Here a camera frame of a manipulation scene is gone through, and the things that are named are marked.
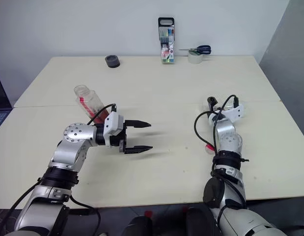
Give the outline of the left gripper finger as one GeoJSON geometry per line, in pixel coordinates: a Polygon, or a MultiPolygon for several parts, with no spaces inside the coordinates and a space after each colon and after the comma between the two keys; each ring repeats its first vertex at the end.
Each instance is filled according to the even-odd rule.
{"type": "Polygon", "coordinates": [[[134,147],[125,147],[123,149],[123,152],[125,154],[137,154],[137,153],[142,153],[148,150],[151,150],[153,147],[152,146],[134,146],[134,147]]]}
{"type": "Polygon", "coordinates": [[[146,128],[146,127],[150,127],[151,124],[140,120],[125,120],[124,126],[133,127],[133,128],[146,128]]]}

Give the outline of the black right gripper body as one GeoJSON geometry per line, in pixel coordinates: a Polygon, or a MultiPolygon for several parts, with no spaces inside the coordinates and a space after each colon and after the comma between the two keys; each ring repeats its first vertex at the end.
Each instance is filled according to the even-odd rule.
{"type": "Polygon", "coordinates": [[[209,111],[214,112],[214,106],[217,105],[217,100],[215,97],[210,96],[207,98],[207,102],[208,102],[208,107],[209,107],[209,111]]]}

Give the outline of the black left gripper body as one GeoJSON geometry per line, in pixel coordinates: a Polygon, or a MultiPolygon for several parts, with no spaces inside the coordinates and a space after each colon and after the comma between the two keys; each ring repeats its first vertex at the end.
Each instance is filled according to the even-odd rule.
{"type": "Polygon", "coordinates": [[[128,123],[128,121],[125,120],[124,123],[123,123],[123,129],[120,131],[119,134],[110,136],[110,145],[112,147],[119,147],[119,152],[123,152],[124,154],[129,154],[129,150],[126,147],[126,144],[127,144],[127,135],[126,135],[127,123],[128,123]]]}

